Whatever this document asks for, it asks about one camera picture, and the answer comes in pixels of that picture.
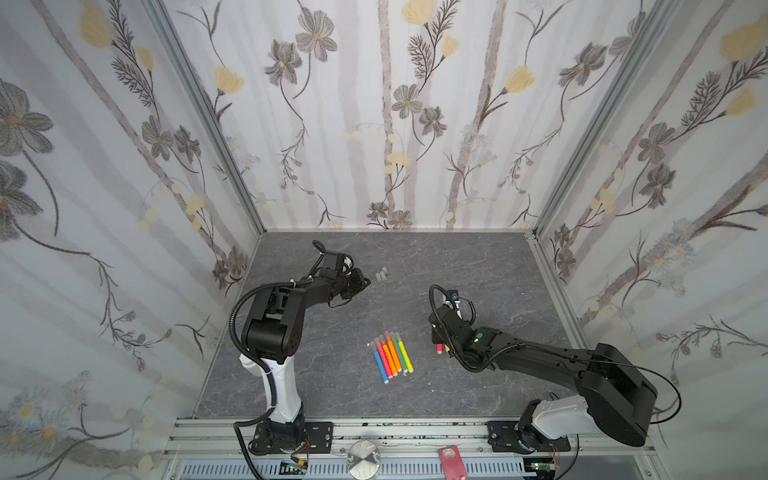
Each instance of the red marker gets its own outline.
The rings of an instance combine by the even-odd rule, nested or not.
[[[386,376],[388,379],[392,378],[392,369],[389,368],[389,361],[387,360],[384,349],[382,348],[382,343],[379,341],[379,339],[373,339],[374,342],[376,342],[376,348],[379,349],[379,355],[382,357],[382,363],[384,364],[384,370],[386,371]]]

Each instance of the black cable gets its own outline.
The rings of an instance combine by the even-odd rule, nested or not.
[[[529,349],[540,350],[542,352],[549,353],[549,354],[554,355],[554,356],[558,356],[558,357],[560,357],[562,359],[566,359],[568,361],[574,360],[574,359],[572,359],[569,356],[561,355],[561,354],[559,354],[557,352],[552,352],[551,350],[542,349],[541,347],[538,347],[538,346],[526,345],[526,347],[528,347]],[[665,382],[669,383],[670,386],[674,389],[674,392],[677,394],[677,398],[676,398],[677,409],[674,411],[674,413],[672,415],[668,416],[667,418],[662,419],[662,420],[657,420],[656,422],[650,422],[649,425],[656,425],[656,424],[659,424],[659,423],[669,422],[671,419],[675,418],[677,416],[677,414],[680,413],[680,409],[683,408],[683,396],[680,394],[680,390],[677,388],[677,386],[674,383],[672,383],[671,380],[669,380],[666,376],[661,375],[659,372],[653,371],[651,369],[647,369],[644,366],[632,365],[631,363],[614,362],[613,360],[576,359],[574,361],[575,362],[588,362],[588,363],[608,363],[608,364],[611,364],[611,365],[628,366],[628,367],[631,367],[631,368],[634,368],[634,369],[644,370],[646,372],[653,373],[654,375],[659,376],[662,379],[664,379]]]
[[[275,410],[275,406],[277,405],[277,391],[275,387],[275,379],[272,377],[272,370],[270,367],[259,357],[254,355],[251,351],[249,351],[240,341],[240,337],[237,336],[237,325],[235,324],[237,321],[237,314],[240,311],[240,308],[243,307],[243,304],[248,301],[252,296],[256,295],[262,290],[271,290],[274,287],[295,287],[295,286],[308,286],[312,283],[312,279],[305,279],[300,280],[299,282],[275,282],[275,283],[265,283],[263,285],[259,285],[258,287],[254,288],[253,290],[250,290],[245,295],[243,295],[237,303],[235,303],[235,306],[232,309],[232,313],[230,314],[230,322],[227,326],[227,329],[229,330],[230,339],[232,340],[232,343],[235,345],[235,348],[238,352],[242,353],[246,358],[248,358],[251,362],[256,363],[259,368],[261,368],[264,372],[266,372],[266,380],[267,383],[270,386],[270,403],[269,408],[265,413],[262,415],[259,415],[253,420],[247,420],[245,422],[235,422],[232,424],[232,427],[235,430],[235,435],[237,436],[237,442],[240,443],[240,451],[243,452],[243,457],[245,458],[245,462],[248,464],[248,469],[250,470],[251,474],[254,478],[257,480],[263,480],[261,475],[259,475],[259,472],[256,470],[256,466],[253,464],[253,461],[250,459],[250,454],[248,453],[248,448],[246,448],[245,441],[243,440],[243,433],[240,431],[243,427],[250,427],[253,425],[256,425],[260,422],[262,422],[265,418],[272,415],[272,412]]]
[[[470,299],[464,298],[463,296],[460,296],[458,298],[459,300],[464,300],[467,305],[469,305],[469,309],[472,311],[472,318],[469,320],[469,325],[472,325],[475,322],[475,319],[477,318],[477,312],[475,312],[475,304],[472,303]]]
[[[566,468],[565,471],[559,477],[557,477],[555,480],[560,480],[561,478],[565,477],[565,474],[570,472],[571,468],[574,467],[574,464],[576,463],[576,459],[578,458],[578,443],[579,443],[579,438],[578,438],[578,434],[576,434],[576,455],[574,455],[574,461],[571,462],[571,464],[568,466],[568,468]]]

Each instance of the gray marble tabletop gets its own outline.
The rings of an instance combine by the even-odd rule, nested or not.
[[[521,373],[468,372],[455,359],[438,355],[430,341],[427,290],[437,283],[474,302],[475,327],[569,346],[523,234],[269,232],[246,290],[305,275],[317,258],[310,243],[315,239],[328,250],[351,255],[372,285],[348,305],[306,311],[295,360],[307,416],[520,415],[529,400],[549,398],[550,391],[569,395]],[[376,272],[383,267],[388,279],[377,283]],[[368,346],[384,330],[400,331],[415,370],[388,385]],[[261,378],[248,373],[237,357],[224,338],[196,417],[253,417],[266,408]]]

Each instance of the mounting plate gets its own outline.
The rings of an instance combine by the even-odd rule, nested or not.
[[[529,452],[518,443],[517,431],[515,425],[517,421],[508,422],[488,422],[488,443],[494,452],[514,452],[521,455],[527,455]],[[552,452],[552,445],[558,448],[559,452],[571,451],[571,444],[568,437],[560,437],[557,440],[546,439],[546,442],[539,443],[535,447],[536,452]]]

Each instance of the red phone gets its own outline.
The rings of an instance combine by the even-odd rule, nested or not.
[[[440,450],[440,462],[445,480],[467,480],[467,469],[456,445]]]

